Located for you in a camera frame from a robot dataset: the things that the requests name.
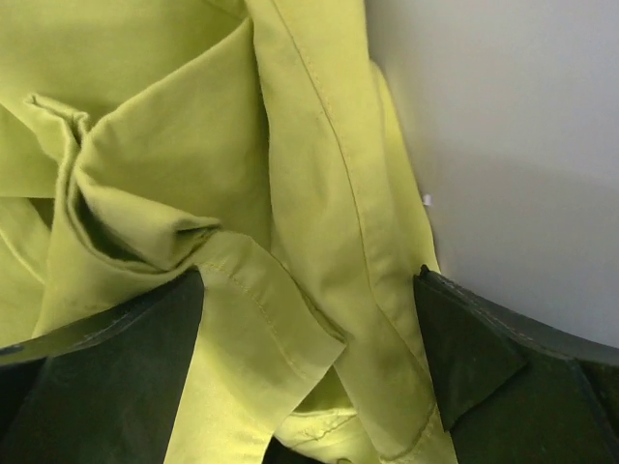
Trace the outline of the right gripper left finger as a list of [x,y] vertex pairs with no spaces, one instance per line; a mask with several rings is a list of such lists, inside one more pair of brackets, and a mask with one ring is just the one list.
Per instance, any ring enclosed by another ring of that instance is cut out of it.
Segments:
[[202,315],[189,270],[1,350],[4,463],[162,463]]

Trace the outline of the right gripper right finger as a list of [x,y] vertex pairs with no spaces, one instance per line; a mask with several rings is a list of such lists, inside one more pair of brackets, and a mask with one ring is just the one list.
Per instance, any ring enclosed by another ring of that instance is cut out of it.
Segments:
[[516,313],[428,267],[413,293],[459,462],[617,462],[616,348]]

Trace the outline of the yellow-green cloth garment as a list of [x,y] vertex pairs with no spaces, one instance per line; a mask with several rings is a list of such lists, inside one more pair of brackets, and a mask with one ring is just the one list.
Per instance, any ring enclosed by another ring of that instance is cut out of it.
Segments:
[[453,463],[412,280],[437,268],[360,1],[5,1],[1,339],[197,268],[165,459]]

